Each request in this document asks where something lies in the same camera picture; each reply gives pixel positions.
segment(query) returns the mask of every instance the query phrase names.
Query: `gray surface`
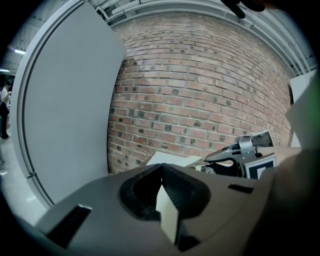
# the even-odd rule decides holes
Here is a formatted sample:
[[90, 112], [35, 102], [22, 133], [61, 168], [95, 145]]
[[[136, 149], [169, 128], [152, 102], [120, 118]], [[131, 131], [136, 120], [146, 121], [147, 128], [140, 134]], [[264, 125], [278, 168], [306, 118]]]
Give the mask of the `gray surface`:
[[0, 177], [1, 190], [11, 211], [35, 225], [47, 211], [28, 186], [26, 178], [19, 167], [14, 151], [13, 140], [2, 140], [0, 146], [4, 158], [4, 173]]
[[[203, 212], [197, 217], [183, 221], [188, 234], [199, 239], [201, 244], [208, 243], [209, 239], [236, 218], [243, 211], [243, 205], [248, 203], [254, 194], [249, 195], [229, 189], [228, 185], [236, 183], [256, 187], [257, 184], [263, 183], [261, 180], [212, 175], [177, 165], [175, 167], [206, 183], [210, 189], [211, 198]], [[81, 204], [91, 207], [92, 212], [72, 238], [68, 246], [71, 252], [79, 255], [117, 256], [181, 254], [165, 236], [159, 222], [134, 218], [122, 207], [118, 199], [119, 188], [123, 182], [145, 169], [142, 167], [92, 181], [51, 208], [38, 222], [37, 228], [48, 234], [75, 206]], [[204, 251], [201, 253], [194, 251], [197, 248], [198, 246], [190, 251], [194, 252], [193, 255], [202, 255]], [[203, 255], [208, 255], [210, 251], [207, 250]]]
[[25, 99], [26, 143], [54, 203], [108, 175], [107, 124], [125, 47], [88, 3], [49, 38]]
[[76, 255], [172, 255], [170, 243], [157, 221], [142, 221], [125, 211], [118, 200], [122, 183], [144, 168], [95, 180], [61, 201], [37, 223], [48, 234], [78, 204], [89, 206], [88, 215], [68, 246]]

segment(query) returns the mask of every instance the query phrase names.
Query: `floor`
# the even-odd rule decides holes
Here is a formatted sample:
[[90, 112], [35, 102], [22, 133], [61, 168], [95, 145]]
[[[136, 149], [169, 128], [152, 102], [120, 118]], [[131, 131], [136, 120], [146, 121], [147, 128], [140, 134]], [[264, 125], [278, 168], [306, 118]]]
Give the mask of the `floor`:
[[45, 214], [46, 209], [35, 197], [23, 176], [14, 151], [12, 139], [0, 139], [4, 171], [1, 173], [1, 189], [12, 212], [31, 225]]

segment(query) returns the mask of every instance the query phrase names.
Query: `ceiling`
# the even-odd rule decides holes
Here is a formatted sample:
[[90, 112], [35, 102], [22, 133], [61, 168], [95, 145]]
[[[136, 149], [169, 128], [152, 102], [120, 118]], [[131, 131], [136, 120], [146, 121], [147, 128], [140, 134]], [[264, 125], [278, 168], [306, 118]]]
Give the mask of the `ceiling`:
[[[109, 26], [142, 15], [168, 11], [202, 13], [236, 24], [255, 34], [282, 59], [293, 75], [306, 74], [317, 68], [317, 61], [308, 41], [289, 15], [280, 10], [254, 12], [241, 5], [245, 19], [236, 17], [220, 0], [86, 0], [104, 18]], [[21, 26], [0, 64], [15, 75], [25, 51], [41, 26], [68, 0], [44, 1]]]

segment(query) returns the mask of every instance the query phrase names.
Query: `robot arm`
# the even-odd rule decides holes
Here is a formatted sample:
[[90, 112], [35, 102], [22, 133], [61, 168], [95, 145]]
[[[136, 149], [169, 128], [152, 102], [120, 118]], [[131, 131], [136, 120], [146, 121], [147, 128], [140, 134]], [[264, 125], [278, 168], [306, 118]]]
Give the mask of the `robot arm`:
[[[193, 166], [201, 166], [201, 171], [213, 174], [259, 179], [264, 169], [276, 166], [275, 153], [260, 150], [263, 148], [274, 149], [268, 130], [237, 137], [234, 144], [207, 155]], [[220, 164], [225, 161], [232, 161], [233, 164]]]

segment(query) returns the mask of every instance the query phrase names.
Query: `red brick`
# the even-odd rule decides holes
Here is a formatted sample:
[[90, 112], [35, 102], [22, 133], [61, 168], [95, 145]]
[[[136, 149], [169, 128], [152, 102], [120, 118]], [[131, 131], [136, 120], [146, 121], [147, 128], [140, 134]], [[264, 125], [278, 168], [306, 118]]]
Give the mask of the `red brick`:
[[229, 91], [235, 92], [237, 94], [242, 94], [242, 89], [240, 89], [239, 87], [236, 87], [235, 85], [233, 85], [231, 83], [216, 80], [215, 85], [217, 87], [223, 88], [225, 90], [229, 90]]
[[209, 93], [206, 92], [200, 92], [200, 91], [196, 91], [194, 93], [194, 98], [196, 100], [202, 100], [202, 101], [206, 101], [206, 102], [212, 102], [212, 95], [210, 95]]
[[236, 116], [236, 111], [231, 108], [221, 107], [221, 114], [234, 118]]
[[232, 134], [238, 137], [244, 134], [244, 130], [238, 129], [238, 128], [232, 128]]
[[231, 101], [231, 107], [237, 110], [242, 110], [242, 104], [236, 101]]
[[246, 106], [246, 105], [242, 105], [242, 111], [246, 112], [249, 115], [252, 115], [252, 113], [253, 113], [253, 109], [249, 106]]
[[[186, 81], [195, 81], [196, 80], [196, 76], [192, 75], [192, 74], [175, 73], [175, 72], [157, 72], [157, 73], [159, 73], [158, 74], [159, 78], [177, 79], [177, 80], [186, 80]], [[172, 86], [182, 87], [181, 84], [172, 85]]]
[[191, 90], [179, 89], [177, 95], [181, 97], [193, 98], [194, 92]]
[[184, 65], [189, 67], [196, 67], [197, 63], [194, 61], [188, 61], [188, 60], [178, 60], [178, 59], [163, 59], [162, 64], [167, 65]]
[[210, 112], [208, 111], [201, 111], [201, 110], [192, 110], [191, 111], [191, 116], [193, 118], [199, 118], [199, 119], [204, 119], [208, 120], [210, 116]]
[[240, 128], [250, 131], [251, 124], [245, 121], [241, 121]]
[[160, 121], [164, 123], [177, 124], [179, 117], [175, 115], [161, 114]]
[[225, 98], [234, 100], [234, 101], [237, 99], [237, 95], [234, 92], [229, 91], [229, 90], [223, 90], [222, 96]]
[[231, 134], [232, 128], [230, 126], [225, 126], [222, 124], [218, 125], [218, 132], [223, 134]]
[[197, 156], [197, 157], [201, 157], [201, 149], [199, 148], [194, 148], [194, 147], [188, 147], [186, 146], [184, 148], [184, 153], [188, 156]]
[[195, 138], [190, 139], [190, 145], [197, 148], [202, 148], [202, 149], [212, 149], [213, 147], [212, 142], [207, 140], [195, 139]]
[[187, 66], [178, 66], [178, 65], [173, 65], [171, 66], [171, 71], [172, 72], [188, 72], [188, 67]]
[[171, 132], [174, 134], [183, 134], [185, 135], [187, 133], [187, 128], [180, 127], [180, 126], [172, 126]]
[[151, 156], [149, 155], [146, 155], [144, 153], [141, 153], [141, 152], [137, 152], [137, 151], [132, 151], [132, 156], [135, 157], [135, 158], [138, 158], [138, 159], [141, 159], [143, 161], [149, 161]]
[[256, 124], [256, 123], [257, 123], [257, 118], [255, 118], [255, 117], [252, 116], [252, 115], [249, 115], [249, 122], [250, 122], [250, 123], [253, 123], [253, 124]]
[[109, 122], [108, 122], [108, 128], [109, 128], [109, 129], [115, 128], [115, 123], [112, 122], [112, 121], [109, 121]]
[[139, 92], [141, 94], [155, 94], [156, 93], [156, 87], [139, 86]]
[[139, 127], [149, 128], [151, 122], [150, 122], [150, 121], [146, 121], [146, 120], [136, 119], [136, 120], [134, 121], [134, 124], [135, 124], [136, 126], [139, 126]]
[[173, 113], [179, 116], [190, 116], [190, 109], [179, 106], [168, 106], [168, 105], [158, 105], [155, 104], [153, 110], [156, 112]]
[[221, 134], [218, 134], [215, 132], [209, 132], [208, 133], [208, 140], [218, 142], [220, 140], [220, 136], [221, 136]]
[[265, 122], [265, 121], [262, 121], [262, 120], [260, 120], [260, 119], [258, 119], [258, 120], [257, 120], [257, 122], [256, 122], [256, 124], [257, 124], [258, 126], [260, 126], [260, 127], [264, 128], [264, 127], [265, 127], [265, 125], [266, 125], [266, 122]]
[[111, 115], [111, 121], [120, 122], [127, 125], [132, 125], [134, 123], [132, 118], [121, 115]]
[[151, 138], [156, 138], [158, 136], [158, 133], [154, 130], [148, 130], [148, 129], [139, 128], [135, 126], [128, 126], [127, 132], [130, 134], [138, 134], [144, 137], [151, 137]]
[[184, 99], [180, 98], [180, 97], [169, 97], [169, 96], [167, 96], [166, 99], [165, 99], [165, 103], [172, 104], [172, 105], [182, 106], [183, 102], [184, 102]]
[[210, 93], [210, 94], [215, 94], [215, 95], [222, 95], [222, 89], [216, 87], [215, 85], [208, 85], [204, 89], [205, 92]]
[[139, 136], [133, 136], [133, 141], [138, 144], [147, 145], [147, 139]]
[[228, 136], [228, 135], [221, 135], [220, 136], [220, 142], [233, 144], [235, 143], [236, 137]]
[[207, 136], [207, 133], [203, 130], [198, 129], [191, 129], [189, 130], [189, 136], [193, 138], [199, 138], [199, 139], [205, 139]]
[[135, 85], [143, 86], [165, 86], [165, 79], [151, 79], [151, 78], [141, 78], [134, 81]]
[[207, 85], [198, 83], [198, 82], [187, 82], [186, 87], [188, 89], [198, 90], [198, 91], [205, 91]]
[[196, 80], [198, 81], [198, 83], [201, 83], [201, 84], [207, 84], [207, 85], [210, 85], [210, 86], [214, 86], [215, 85], [215, 80], [214, 79], [208, 78], [208, 77], [205, 77], [205, 76], [197, 76]]
[[204, 69], [198, 69], [195, 67], [190, 67], [189, 72], [191, 74], [196, 74], [204, 77], [210, 77], [218, 80], [222, 80], [222, 75], [216, 72], [204, 70]]
[[134, 101], [146, 101], [146, 102], [164, 102], [165, 97], [163, 95], [145, 95], [145, 94], [135, 94], [133, 97]]
[[120, 123], [116, 123], [114, 125], [114, 128], [117, 130], [117, 131], [122, 131], [122, 132], [125, 132], [126, 131], [126, 125], [124, 124], [120, 124]]
[[148, 145], [157, 149], [165, 149], [173, 152], [183, 152], [183, 146], [170, 144], [164, 141], [149, 139]]
[[145, 152], [145, 153], [150, 154], [150, 155], [153, 155], [155, 153], [155, 149], [154, 148], [151, 148], [151, 147], [148, 147], [148, 146], [144, 146], [144, 145], [141, 145], [141, 144], [137, 144], [137, 143], [133, 143], [133, 142], [130, 142], [130, 141], [126, 141], [125, 142], [125, 146], [127, 148], [134, 149], [134, 150], [137, 150], [137, 151], [140, 151], [140, 152]]
[[169, 94], [169, 95], [172, 95], [173, 94], [173, 88], [170, 88], [170, 87], [158, 87], [157, 93], [158, 94]]
[[214, 150], [221, 150], [221, 149], [223, 149], [223, 148], [225, 148], [227, 146], [228, 146], [228, 144], [222, 144], [222, 143], [219, 143], [219, 142], [215, 142], [213, 144], [213, 149]]
[[235, 117], [241, 120], [249, 121], [249, 115], [241, 111], [237, 111]]
[[211, 104], [211, 103], [207, 103], [199, 100], [194, 100], [194, 99], [187, 99], [184, 105], [187, 107], [208, 110], [208, 111], [217, 112], [217, 113], [220, 113], [220, 109], [221, 109], [219, 105]]
[[108, 136], [108, 140], [110, 142], [113, 142], [117, 145], [120, 145], [120, 146], [124, 146], [125, 145], [125, 141], [123, 139], [120, 139], [120, 138], [117, 138], [117, 137], [112, 137], [112, 136]]
[[172, 87], [185, 87], [186, 82], [183, 80], [168, 80], [168, 86]]
[[263, 130], [263, 128], [261, 128], [261, 127], [259, 127], [257, 125], [254, 125], [254, 124], [251, 125], [251, 131], [252, 132], [259, 132], [261, 130]]
[[160, 122], [152, 122], [151, 128], [159, 130], [159, 131], [164, 131], [166, 128], [166, 125], [164, 123], [160, 123]]
[[[210, 17], [203, 20], [192, 13], [162, 16], [159, 19], [158, 14], [152, 14], [147, 20], [140, 17], [114, 27], [128, 50], [115, 82], [108, 137], [127, 146], [108, 141], [110, 170], [122, 172], [138, 167], [155, 151], [183, 157], [206, 156], [242, 135], [240, 124], [249, 128], [246, 131], [270, 129], [276, 145], [288, 145], [290, 125], [284, 114], [290, 107], [287, 84], [291, 74], [268, 46], [243, 29]], [[177, 19], [185, 18], [192, 26], [183, 28], [177, 23]], [[150, 101], [143, 95], [151, 96]], [[161, 97], [163, 101], [153, 101]], [[189, 101], [182, 107], [183, 100], [192, 100], [193, 105]], [[218, 106], [216, 112], [211, 110], [212, 103]], [[205, 121], [208, 113], [219, 124]], [[119, 122], [119, 117], [147, 121], [145, 124], [150, 126], [127, 125], [123, 119]], [[164, 134], [186, 136], [185, 143], [166, 142], [159, 130], [151, 128], [152, 120], [170, 125], [161, 126]], [[155, 142], [149, 146], [130, 141], [134, 136], [147, 141], [154, 138]], [[196, 143], [210, 148], [200, 148]]]
[[112, 107], [120, 107], [120, 108], [136, 109], [138, 104], [137, 104], [137, 102], [132, 102], [132, 101], [112, 100], [111, 106]]
[[176, 142], [176, 135], [169, 134], [169, 133], [159, 133], [159, 139], [166, 142]]

